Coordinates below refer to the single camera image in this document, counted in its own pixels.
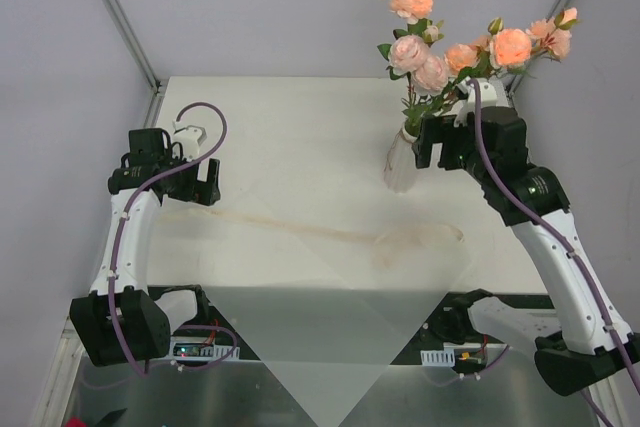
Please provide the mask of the cream printed ribbon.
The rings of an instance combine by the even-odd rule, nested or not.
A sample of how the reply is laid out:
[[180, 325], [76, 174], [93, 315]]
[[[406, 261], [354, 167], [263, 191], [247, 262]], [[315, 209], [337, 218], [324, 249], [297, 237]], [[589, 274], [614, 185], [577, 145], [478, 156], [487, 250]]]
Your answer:
[[445, 223], [407, 224], [381, 234], [372, 234], [211, 209], [188, 208], [162, 216], [162, 219], [170, 222], [182, 221], [187, 218], [216, 219], [217, 221], [282, 231], [294, 235], [371, 245], [374, 263], [384, 269], [390, 269], [403, 255], [407, 255], [409, 252], [422, 251], [423, 249], [435, 249], [437, 252], [441, 252], [449, 246], [458, 249], [463, 248], [465, 242], [464, 234], [459, 228]]

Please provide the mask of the pale pink rose stem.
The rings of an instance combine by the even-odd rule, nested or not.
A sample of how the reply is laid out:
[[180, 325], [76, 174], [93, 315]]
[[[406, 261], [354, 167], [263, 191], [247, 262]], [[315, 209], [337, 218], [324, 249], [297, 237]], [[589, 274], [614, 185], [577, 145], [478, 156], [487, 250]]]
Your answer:
[[439, 24], [420, 19], [404, 29], [394, 29], [393, 37], [392, 43], [379, 44], [376, 49], [387, 62], [389, 78], [407, 82], [406, 94], [401, 98], [404, 128], [416, 136], [424, 118], [447, 109], [450, 69], [444, 58], [431, 49], [444, 35]]

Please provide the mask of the white wrapping paper sheet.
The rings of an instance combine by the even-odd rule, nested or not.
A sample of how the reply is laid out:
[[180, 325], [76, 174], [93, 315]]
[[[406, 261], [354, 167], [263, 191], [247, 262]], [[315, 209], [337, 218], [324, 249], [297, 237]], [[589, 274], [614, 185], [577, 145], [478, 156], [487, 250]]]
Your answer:
[[337, 426], [470, 262], [442, 223], [284, 235], [217, 259], [206, 290], [313, 422]]

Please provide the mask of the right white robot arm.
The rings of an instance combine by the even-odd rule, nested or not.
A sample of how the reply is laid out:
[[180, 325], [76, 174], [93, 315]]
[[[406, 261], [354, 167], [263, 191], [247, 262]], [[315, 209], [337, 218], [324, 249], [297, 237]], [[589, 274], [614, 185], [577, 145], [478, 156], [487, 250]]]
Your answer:
[[527, 127], [508, 107], [478, 115], [423, 119], [413, 145], [417, 168], [431, 164], [463, 170], [481, 187], [488, 205], [531, 258], [559, 321], [557, 328], [481, 290], [465, 295], [450, 316], [452, 334], [473, 341], [485, 333], [531, 357], [548, 387], [569, 396], [639, 361], [639, 335], [619, 315], [595, 275], [578, 238], [570, 203], [549, 169], [530, 162]]

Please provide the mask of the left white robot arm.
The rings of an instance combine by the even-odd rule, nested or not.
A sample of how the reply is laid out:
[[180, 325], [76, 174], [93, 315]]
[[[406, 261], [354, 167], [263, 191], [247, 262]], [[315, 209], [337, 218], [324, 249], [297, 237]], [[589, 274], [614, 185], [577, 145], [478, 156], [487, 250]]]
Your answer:
[[98, 366], [148, 362], [166, 356], [173, 333], [204, 334], [211, 324], [208, 299], [199, 285], [148, 290], [150, 242], [166, 199], [211, 206], [220, 198], [219, 162], [211, 159], [200, 180], [196, 162], [206, 139], [202, 127], [177, 122], [132, 130], [129, 150], [108, 179], [111, 224], [98, 274], [88, 295], [75, 298], [71, 322]]

